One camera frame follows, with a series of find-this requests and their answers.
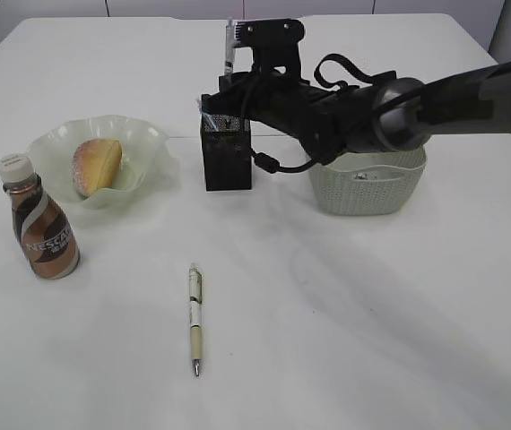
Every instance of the nescafe logo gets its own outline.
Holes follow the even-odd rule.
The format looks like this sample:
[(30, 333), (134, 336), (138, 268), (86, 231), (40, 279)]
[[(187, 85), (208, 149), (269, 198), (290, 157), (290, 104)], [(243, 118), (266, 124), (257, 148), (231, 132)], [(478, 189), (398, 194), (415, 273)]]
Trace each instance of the nescafe logo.
[(42, 255), (35, 262), (50, 262), (65, 253), (73, 231), (66, 221), (64, 214), (60, 213), (48, 226), (42, 242), (25, 244), (29, 251), (42, 251)]

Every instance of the black cable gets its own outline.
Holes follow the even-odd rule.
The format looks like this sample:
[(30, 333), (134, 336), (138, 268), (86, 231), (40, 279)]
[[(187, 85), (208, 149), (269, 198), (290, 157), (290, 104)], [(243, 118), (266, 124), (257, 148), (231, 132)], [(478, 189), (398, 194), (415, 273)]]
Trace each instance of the black cable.
[[(247, 89), (246, 95), (244, 96), (241, 104), (240, 109), (240, 116), (239, 116), (239, 131), (241, 133), (245, 132), (245, 126), (244, 122), (246, 120), (246, 111), (247, 111), (247, 104), (256, 89), (257, 85), (260, 83), (261, 77), (259, 75), (255, 76), (255, 80), (253, 84)], [(411, 90), (409, 92), (406, 92), (392, 100), (387, 101), (386, 103), (383, 103), (382, 105), (379, 105), (375, 109), (370, 110), (367, 112), (366, 115), (362, 116), (357, 121), (353, 122), (349, 127), (345, 128), (338, 136), (335, 136), (331, 140), (331, 144), (328, 145), (327, 149), (316, 155), (315, 157), (312, 157), (308, 162), (296, 166), (293, 168), (290, 167), (284, 167), (281, 166), (279, 161), (277, 159), (274, 159), (273, 157), (265, 154), (265, 153), (256, 153), (253, 149), (251, 150), (252, 157), (255, 160), (255, 163), (258, 167), (263, 168), (269, 173), (275, 173), (275, 172), (281, 172), (281, 173), (302, 173), (306, 170), (312, 168), (315, 164), (321, 162), (322, 159), (331, 159), (341, 151), (342, 149), (342, 141), (349, 133), (354, 131), (356, 128), (359, 128), (360, 126), (364, 125), (367, 121), (373, 119), (375, 116), (381, 116), (386, 112), (389, 112), (391, 109), (396, 108), (397, 106), (401, 105), (402, 103), (405, 103), (409, 100), (415, 99), (419, 97), (424, 91), (427, 89), (426, 85), (423, 85), (419, 88), (416, 88), (415, 90)]]

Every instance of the black pen holder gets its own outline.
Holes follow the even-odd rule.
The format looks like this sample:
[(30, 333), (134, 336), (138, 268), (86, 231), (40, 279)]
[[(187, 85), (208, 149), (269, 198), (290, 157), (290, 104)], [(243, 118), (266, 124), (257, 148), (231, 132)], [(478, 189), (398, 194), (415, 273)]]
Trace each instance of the black pen holder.
[(251, 190), (252, 158), (249, 120), (202, 115), (200, 125), (206, 191)]

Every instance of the pen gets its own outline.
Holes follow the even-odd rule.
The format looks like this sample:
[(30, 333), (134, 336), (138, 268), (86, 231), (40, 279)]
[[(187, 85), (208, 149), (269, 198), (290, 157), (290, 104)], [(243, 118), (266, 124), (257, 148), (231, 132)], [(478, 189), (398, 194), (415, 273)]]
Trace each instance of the pen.
[(210, 127), (213, 129), (214, 132), (219, 132), (220, 129), (218, 128), (218, 125), (213, 121), (213, 118), (210, 114), (206, 114), (204, 110), (202, 109), (202, 101), (200, 99), (195, 100), (198, 104), (198, 109), (200, 110), (200, 114), (204, 117), (204, 119), (210, 124)]
[(228, 24), (226, 25), (226, 58), (224, 62), (223, 72), (224, 74), (234, 73), (234, 62), (236, 52), (234, 51), (234, 21), (228, 18)]
[(188, 277), (190, 290), (190, 355), (195, 377), (202, 366), (202, 274), (192, 263)]

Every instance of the black strap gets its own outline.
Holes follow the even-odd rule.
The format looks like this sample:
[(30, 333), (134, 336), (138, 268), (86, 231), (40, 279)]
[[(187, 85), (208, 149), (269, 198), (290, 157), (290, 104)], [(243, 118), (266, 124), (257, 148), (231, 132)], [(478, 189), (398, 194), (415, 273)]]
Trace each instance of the black strap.
[(342, 56), (341, 54), (329, 54), (324, 56), (324, 59), (319, 62), (313, 73), (313, 76), (316, 78), (316, 81), (319, 82), (319, 85), (327, 89), (338, 86), (342, 90), (347, 88), (349, 85), (346, 81), (329, 82), (325, 80), (319, 69), (321, 68), (321, 65), (327, 61), (337, 63), (358, 81), (370, 83), (371, 85), (378, 85), (397, 79), (397, 73), (395, 71), (384, 72), (371, 76), (363, 73), (349, 58)]

